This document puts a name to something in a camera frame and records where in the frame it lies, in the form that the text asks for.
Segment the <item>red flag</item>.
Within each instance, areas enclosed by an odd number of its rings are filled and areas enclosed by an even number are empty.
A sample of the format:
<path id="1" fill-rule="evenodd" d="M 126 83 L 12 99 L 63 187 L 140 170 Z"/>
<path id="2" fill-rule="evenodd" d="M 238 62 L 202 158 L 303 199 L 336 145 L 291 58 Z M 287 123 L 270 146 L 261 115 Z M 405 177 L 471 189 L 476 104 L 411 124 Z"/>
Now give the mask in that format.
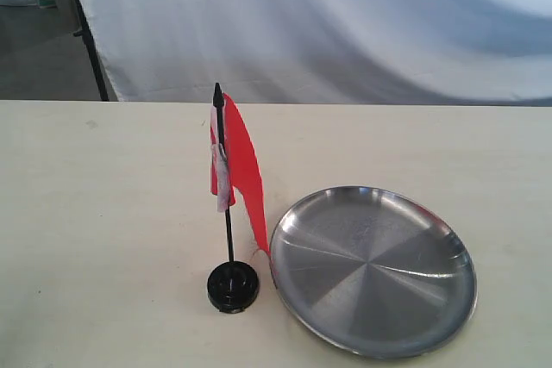
<path id="1" fill-rule="evenodd" d="M 239 192 L 245 203 L 257 247 L 270 253 L 264 189 L 258 159 L 245 122 L 232 98 L 215 84 L 210 112 L 210 192 L 225 214 L 229 261 L 235 260 L 230 207 Z"/>

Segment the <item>black round flag base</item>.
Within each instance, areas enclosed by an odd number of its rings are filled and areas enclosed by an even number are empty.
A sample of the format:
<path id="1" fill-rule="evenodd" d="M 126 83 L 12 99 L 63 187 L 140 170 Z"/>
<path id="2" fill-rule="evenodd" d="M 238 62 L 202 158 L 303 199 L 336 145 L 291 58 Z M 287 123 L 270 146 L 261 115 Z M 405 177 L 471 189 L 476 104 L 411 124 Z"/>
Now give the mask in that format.
<path id="1" fill-rule="evenodd" d="M 243 312 L 257 298 L 260 280 L 254 268 L 241 261 L 229 261 L 217 266 L 207 279 L 207 295 L 220 312 Z"/>

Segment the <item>round stainless steel plate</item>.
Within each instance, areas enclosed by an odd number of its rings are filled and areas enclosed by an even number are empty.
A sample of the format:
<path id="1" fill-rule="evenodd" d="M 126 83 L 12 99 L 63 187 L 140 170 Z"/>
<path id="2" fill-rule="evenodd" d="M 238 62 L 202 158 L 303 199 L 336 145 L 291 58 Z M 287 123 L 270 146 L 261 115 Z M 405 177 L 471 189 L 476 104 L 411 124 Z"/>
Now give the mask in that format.
<path id="1" fill-rule="evenodd" d="M 478 299 L 472 258 L 438 215 L 398 193 L 337 186 L 294 203 L 270 244 L 273 283 L 311 333 L 372 359 L 449 343 Z"/>

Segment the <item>white backdrop cloth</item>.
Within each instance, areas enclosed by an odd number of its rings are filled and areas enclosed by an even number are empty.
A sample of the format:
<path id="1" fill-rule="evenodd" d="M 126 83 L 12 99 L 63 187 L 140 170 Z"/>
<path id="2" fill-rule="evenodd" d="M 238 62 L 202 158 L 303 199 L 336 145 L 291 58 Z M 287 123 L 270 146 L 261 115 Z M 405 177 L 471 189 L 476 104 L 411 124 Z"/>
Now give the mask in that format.
<path id="1" fill-rule="evenodd" d="M 121 101 L 551 103 L 551 0 L 80 0 Z"/>

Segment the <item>black backdrop stand pole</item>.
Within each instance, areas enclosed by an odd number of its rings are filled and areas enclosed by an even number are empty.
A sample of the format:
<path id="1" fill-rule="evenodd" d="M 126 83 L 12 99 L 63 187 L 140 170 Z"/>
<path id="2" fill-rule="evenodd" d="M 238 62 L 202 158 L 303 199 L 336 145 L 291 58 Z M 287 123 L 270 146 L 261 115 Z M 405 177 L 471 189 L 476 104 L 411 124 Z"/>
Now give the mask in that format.
<path id="1" fill-rule="evenodd" d="M 83 41 L 86 52 L 88 54 L 88 59 L 91 64 L 91 69 L 93 72 L 93 76 L 95 78 L 100 100 L 102 102 L 108 102 L 110 100 L 110 97 L 105 83 L 104 75 L 102 72 L 100 58 L 97 54 L 96 44 L 95 44 L 93 35 L 91 33 L 89 23 L 86 20 L 83 6 L 80 0 L 73 0 L 73 1 L 75 3 L 77 19 L 78 19 L 78 30 L 76 30 L 73 33 L 73 36 L 78 37 Z"/>

